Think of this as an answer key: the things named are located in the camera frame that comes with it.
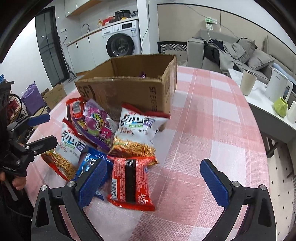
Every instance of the instant noodle bag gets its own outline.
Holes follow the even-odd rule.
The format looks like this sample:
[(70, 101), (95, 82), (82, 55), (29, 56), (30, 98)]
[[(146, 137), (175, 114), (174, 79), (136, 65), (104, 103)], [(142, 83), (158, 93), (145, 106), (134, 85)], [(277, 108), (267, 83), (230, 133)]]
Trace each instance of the instant noodle bag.
[(88, 148), (88, 144), (83, 138), (74, 126), (64, 118), (60, 143), (55, 149), (41, 154), (42, 159), (66, 181), (74, 178), (80, 155)]
[(108, 201), (117, 207), (154, 211), (145, 169), (155, 161), (155, 157), (114, 157), (113, 161), (111, 194), (107, 196)]
[[(123, 104), (119, 128), (115, 132), (109, 155), (125, 158), (155, 156), (153, 138), (169, 118), (169, 114), (152, 111), (142, 113), (130, 104)], [(157, 163), (154, 159), (149, 165)]]

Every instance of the washing machine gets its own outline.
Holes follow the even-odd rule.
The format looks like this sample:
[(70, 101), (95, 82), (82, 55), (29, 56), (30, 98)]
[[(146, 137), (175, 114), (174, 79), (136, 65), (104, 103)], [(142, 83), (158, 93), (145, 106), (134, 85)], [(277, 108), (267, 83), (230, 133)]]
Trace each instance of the washing machine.
[(138, 20), (126, 21), (104, 28), (102, 36), (106, 48), (104, 55), (107, 57), (141, 54)]

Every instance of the fried noodle snack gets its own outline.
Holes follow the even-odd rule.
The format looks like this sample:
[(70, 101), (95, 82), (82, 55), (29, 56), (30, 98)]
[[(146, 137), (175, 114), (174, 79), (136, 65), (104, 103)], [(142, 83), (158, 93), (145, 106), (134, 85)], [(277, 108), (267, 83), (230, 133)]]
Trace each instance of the fried noodle snack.
[[(169, 114), (152, 111), (142, 113), (132, 105), (123, 104), (119, 128), (109, 155), (125, 158), (155, 156), (153, 138), (169, 118)], [(149, 165), (157, 163), (155, 159)]]

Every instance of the kitchen counter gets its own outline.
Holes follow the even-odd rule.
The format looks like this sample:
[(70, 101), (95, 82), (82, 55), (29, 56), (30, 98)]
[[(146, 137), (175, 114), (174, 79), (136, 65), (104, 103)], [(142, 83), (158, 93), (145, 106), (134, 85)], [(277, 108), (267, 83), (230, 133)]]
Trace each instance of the kitchen counter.
[(107, 24), (107, 25), (102, 26), (102, 27), (100, 27), (100, 28), (96, 28), (96, 29), (94, 29), (94, 30), (92, 30), (92, 31), (90, 31), (90, 32), (88, 32), (88, 33), (82, 35), (81, 37), (79, 37), (79, 38), (77, 38), (77, 39), (75, 39), (75, 40), (73, 40), (73, 41), (68, 42), (68, 43), (66, 44), (66, 46), (69, 47), (70, 45), (76, 43), (77, 41), (79, 41), (79, 40), (81, 40), (81, 39), (83, 39), (83, 38), (85, 38), (85, 37), (88, 37), (88, 36), (90, 36), (90, 35), (92, 35), (92, 34), (94, 34), (94, 33), (96, 33), (96, 32), (101, 31), (103, 28), (107, 28), (107, 27), (113, 26), (113, 25), (115, 25), (115, 24), (124, 23), (124, 22), (129, 22), (129, 21), (137, 20), (137, 19), (139, 19), (139, 17), (127, 18), (127, 19), (124, 19), (124, 20), (120, 20), (120, 21), (116, 21), (116, 22), (113, 22), (113, 23)]

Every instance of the red snack bag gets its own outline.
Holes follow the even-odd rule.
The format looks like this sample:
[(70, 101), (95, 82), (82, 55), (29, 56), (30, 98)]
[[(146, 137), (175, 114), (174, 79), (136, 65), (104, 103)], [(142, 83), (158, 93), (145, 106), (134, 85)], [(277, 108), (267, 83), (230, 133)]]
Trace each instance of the red snack bag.
[(155, 211), (148, 190), (146, 168), (155, 157), (108, 157), (114, 161), (109, 202), (133, 210)]
[(87, 130), (86, 124), (84, 121), (84, 115), (83, 115), (83, 110), (84, 110), (84, 102), (83, 98), (72, 98), (66, 101), (66, 106), (67, 106), (67, 118), (68, 121), (72, 124), (73, 119), (75, 122), (82, 127), (84, 130)]

